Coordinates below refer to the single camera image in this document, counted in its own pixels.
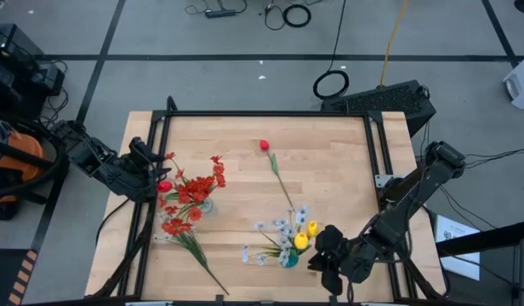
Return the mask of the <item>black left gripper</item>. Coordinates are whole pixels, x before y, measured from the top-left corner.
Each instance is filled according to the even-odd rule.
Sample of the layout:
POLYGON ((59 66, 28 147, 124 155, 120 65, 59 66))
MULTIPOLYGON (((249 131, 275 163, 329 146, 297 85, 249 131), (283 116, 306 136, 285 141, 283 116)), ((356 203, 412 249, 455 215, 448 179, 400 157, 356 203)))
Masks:
POLYGON ((130 200, 155 201, 157 181, 164 180, 171 168, 156 167, 157 162, 164 161, 164 155, 154 153, 140 137, 132 138, 128 147, 130 152, 118 158, 122 172, 117 181, 124 189, 120 194, 130 200))

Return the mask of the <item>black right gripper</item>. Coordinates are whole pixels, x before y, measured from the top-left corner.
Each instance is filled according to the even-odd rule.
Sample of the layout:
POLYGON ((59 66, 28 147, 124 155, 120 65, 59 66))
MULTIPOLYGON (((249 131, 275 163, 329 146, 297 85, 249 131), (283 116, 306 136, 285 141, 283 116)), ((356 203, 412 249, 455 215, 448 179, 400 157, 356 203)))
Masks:
POLYGON ((322 286, 335 296, 343 293, 342 276, 347 279, 346 295, 354 295, 353 281, 364 263, 363 236, 361 232, 347 239, 334 225, 327 225, 319 235, 320 250, 309 259, 308 269, 322 272, 322 286))

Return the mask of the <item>red artificial tulip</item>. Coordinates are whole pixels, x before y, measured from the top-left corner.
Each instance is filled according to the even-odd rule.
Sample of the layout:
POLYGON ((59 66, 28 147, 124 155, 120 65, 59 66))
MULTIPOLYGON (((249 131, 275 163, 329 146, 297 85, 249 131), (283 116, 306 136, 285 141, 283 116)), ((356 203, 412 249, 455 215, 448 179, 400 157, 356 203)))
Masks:
POLYGON ((277 164, 277 160, 276 160, 276 155, 271 153, 271 151, 270 151, 270 143, 267 140, 265 140, 265 139, 261 139, 260 142, 259 142, 259 147, 268 156, 268 159, 269 159, 269 161, 271 163, 271 169, 272 169, 273 173, 276 175, 280 186, 282 187, 282 191, 283 191, 284 195, 286 196, 286 198, 288 200, 289 206, 294 211, 295 208, 293 207, 293 203, 291 201, 291 198, 290 198, 290 196, 289 196, 289 194, 287 192, 287 189, 286 189, 286 187, 285 187, 285 185, 284 185, 284 183, 282 181, 282 178, 280 176, 280 173, 279 173, 279 168, 278 168, 278 164, 277 164))
POLYGON ((202 203, 209 196, 209 190, 197 181, 187 184, 164 181, 157 186, 157 192, 160 208, 164 208, 169 201, 177 201, 181 205, 202 203))

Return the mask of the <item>yellow artificial tulip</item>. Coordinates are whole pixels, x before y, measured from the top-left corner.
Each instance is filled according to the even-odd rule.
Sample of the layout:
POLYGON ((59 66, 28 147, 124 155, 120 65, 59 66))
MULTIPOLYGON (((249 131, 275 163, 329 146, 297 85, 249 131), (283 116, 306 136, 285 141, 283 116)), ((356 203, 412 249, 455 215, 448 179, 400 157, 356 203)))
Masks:
POLYGON ((312 246, 315 243, 316 236, 318 234, 318 222, 310 221, 306 226, 306 236, 308 241, 308 246, 312 246))
POLYGON ((303 252, 305 252, 310 247, 310 239, 306 233, 299 232, 293 238, 293 244, 296 249, 296 253, 298 255, 301 255, 303 252))

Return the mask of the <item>red artificial flower spray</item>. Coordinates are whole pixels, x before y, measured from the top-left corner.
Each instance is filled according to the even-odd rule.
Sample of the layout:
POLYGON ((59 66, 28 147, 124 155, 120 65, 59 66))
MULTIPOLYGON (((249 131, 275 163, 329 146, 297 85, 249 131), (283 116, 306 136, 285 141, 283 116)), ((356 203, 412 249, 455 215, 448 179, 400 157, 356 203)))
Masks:
POLYGON ((174 192, 167 194, 164 197, 165 200, 176 200, 182 205, 202 203, 215 189, 222 189, 226 186, 225 165, 221 161, 222 156, 212 156, 210 158, 213 162, 213 170, 209 176, 192 179, 184 175, 185 170, 179 168, 174 158, 174 152, 165 155, 165 159, 170 160, 177 167, 175 179, 178 181, 177 184, 174 184, 174 192))
POLYGON ((161 227, 169 235, 176 236, 190 232, 194 223, 202 219, 202 210, 196 203, 184 204, 180 207, 168 204, 167 200, 161 199, 159 207, 162 209, 160 214, 161 227))

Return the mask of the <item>white artificial flower spray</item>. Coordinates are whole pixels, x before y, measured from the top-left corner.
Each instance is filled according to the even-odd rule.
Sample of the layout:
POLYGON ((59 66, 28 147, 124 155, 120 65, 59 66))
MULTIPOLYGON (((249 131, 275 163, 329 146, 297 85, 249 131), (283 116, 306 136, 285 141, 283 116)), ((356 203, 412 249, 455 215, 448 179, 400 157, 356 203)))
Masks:
MULTIPOLYGON (((160 220, 160 225, 162 225, 162 219, 160 214, 161 212, 157 212, 157 218, 160 220)), ((169 242, 176 246, 184 248, 206 270, 206 272, 219 285, 219 287, 224 291, 224 293, 226 295, 229 295, 229 292, 226 290, 223 284, 218 280, 218 278, 209 268, 207 257, 202 250, 201 244, 197 241, 193 229, 190 232, 185 232, 176 236, 169 235, 163 231, 161 235, 154 234, 153 239, 155 241, 169 242)))
POLYGON ((242 262, 244 264, 255 262, 258 265, 266 265, 268 259, 274 258, 282 266, 283 257, 288 255, 288 253, 292 250, 296 251, 293 244, 293 238, 299 232, 306 232, 306 226, 308 224, 308 213, 309 208, 306 205, 303 205, 294 211, 289 209, 287 218, 274 219, 271 222, 271 227, 277 233, 276 238, 271 238, 265 232, 265 223, 256 223, 254 228, 264 238, 266 238, 271 243, 271 245, 264 246, 262 251, 256 252, 254 254, 250 254, 249 247, 244 245, 242 247, 242 262))

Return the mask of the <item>orange vacuum cleaner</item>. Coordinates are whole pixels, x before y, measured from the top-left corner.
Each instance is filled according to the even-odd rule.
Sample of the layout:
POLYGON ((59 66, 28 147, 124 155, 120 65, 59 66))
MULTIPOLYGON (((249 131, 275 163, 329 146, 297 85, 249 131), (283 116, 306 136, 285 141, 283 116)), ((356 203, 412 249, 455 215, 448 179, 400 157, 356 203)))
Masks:
MULTIPOLYGON (((45 159, 40 143, 32 136, 20 133, 9 123, 0 120, 0 145, 45 159)), ((25 183, 43 173, 43 168, 0 153, 0 189, 25 183)), ((0 220, 10 220, 17 213, 20 199, 15 195, 0 197, 0 220)))

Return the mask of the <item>small black box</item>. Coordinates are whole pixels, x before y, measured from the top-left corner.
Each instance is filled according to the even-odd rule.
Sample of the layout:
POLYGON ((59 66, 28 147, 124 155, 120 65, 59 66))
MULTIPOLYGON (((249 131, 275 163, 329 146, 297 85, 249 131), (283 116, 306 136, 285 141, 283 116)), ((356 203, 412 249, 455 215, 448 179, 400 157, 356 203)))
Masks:
POLYGON ((46 96, 57 96, 60 94, 65 73, 52 62, 37 62, 31 82, 46 96))

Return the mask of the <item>black metal stand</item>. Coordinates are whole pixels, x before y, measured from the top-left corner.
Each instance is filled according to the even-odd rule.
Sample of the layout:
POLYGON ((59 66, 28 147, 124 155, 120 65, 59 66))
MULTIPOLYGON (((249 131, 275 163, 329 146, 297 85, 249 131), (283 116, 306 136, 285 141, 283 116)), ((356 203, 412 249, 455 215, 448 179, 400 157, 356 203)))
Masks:
MULTIPOLYGON (((484 252, 505 247, 520 248, 520 270, 517 282, 498 275, 481 263, 473 262, 473 264, 485 270, 492 277, 508 284, 511 287, 511 296, 516 300, 516 306, 524 306, 524 222, 436 243, 440 257, 454 257, 456 259, 461 259, 459 255, 466 253, 484 252)), ((472 263, 466 259, 461 260, 469 264, 472 263)))

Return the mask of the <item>black perforated computer tower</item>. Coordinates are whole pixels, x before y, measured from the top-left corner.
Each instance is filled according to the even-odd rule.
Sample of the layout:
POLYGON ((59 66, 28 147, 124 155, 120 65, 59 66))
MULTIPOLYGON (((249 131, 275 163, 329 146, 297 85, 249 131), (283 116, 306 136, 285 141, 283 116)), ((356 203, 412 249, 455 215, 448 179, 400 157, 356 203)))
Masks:
POLYGON ((436 114, 429 89, 417 80, 325 100, 321 111, 402 112, 411 138, 436 114))

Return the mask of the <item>black power strip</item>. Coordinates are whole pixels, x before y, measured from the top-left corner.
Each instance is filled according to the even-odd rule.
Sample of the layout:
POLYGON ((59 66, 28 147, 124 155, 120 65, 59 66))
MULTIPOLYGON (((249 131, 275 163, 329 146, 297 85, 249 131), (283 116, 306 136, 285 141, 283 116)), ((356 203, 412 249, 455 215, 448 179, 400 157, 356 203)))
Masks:
POLYGON ((234 9, 206 10, 204 14, 207 18, 212 19, 235 16, 237 15, 237 11, 234 9))

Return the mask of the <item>black equipment case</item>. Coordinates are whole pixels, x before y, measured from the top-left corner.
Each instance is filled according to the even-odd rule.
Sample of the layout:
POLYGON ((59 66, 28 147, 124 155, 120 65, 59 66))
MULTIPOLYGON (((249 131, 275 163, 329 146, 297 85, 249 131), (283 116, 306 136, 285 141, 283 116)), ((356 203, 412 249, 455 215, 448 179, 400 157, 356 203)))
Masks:
POLYGON ((35 80, 37 63, 14 40, 16 25, 0 25, 0 112, 34 120, 45 96, 35 80))

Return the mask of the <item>white plastic device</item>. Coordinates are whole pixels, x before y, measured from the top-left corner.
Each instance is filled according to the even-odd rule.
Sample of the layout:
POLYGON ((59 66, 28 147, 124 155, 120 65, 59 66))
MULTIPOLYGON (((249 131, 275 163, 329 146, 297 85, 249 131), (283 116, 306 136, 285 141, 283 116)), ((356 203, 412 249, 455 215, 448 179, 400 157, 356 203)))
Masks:
POLYGON ((503 79, 511 104, 524 110, 524 59, 503 79))

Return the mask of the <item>black metal table frame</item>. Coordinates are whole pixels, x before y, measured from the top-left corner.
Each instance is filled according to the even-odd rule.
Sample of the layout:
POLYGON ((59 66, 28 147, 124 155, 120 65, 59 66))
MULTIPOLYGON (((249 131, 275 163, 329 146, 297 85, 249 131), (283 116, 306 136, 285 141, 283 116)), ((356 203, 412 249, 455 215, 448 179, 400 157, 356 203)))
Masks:
POLYGON ((222 156, 226 187, 197 235, 208 265, 226 295, 184 249, 147 235, 120 281, 108 281, 136 242, 156 203, 125 206, 110 195, 111 219, 101 231, 86 286, 87 298, 112 303, 127 298, 173 303, 319 303, 329 301, 320 277, 301 261, 291 269, 244 264, 243 244, 265 244, 252 223, 272 218, 288 204, 259 147, 270 143, 292 197, 310 204, 316 219, 356 235, 379 210, 379 173, 406 175, 416 167, 407 122, 401 112, 307 110, 147 110, 128 115, 121 143, 133 137, 154 151, 176 153, 191 173, 222 156))

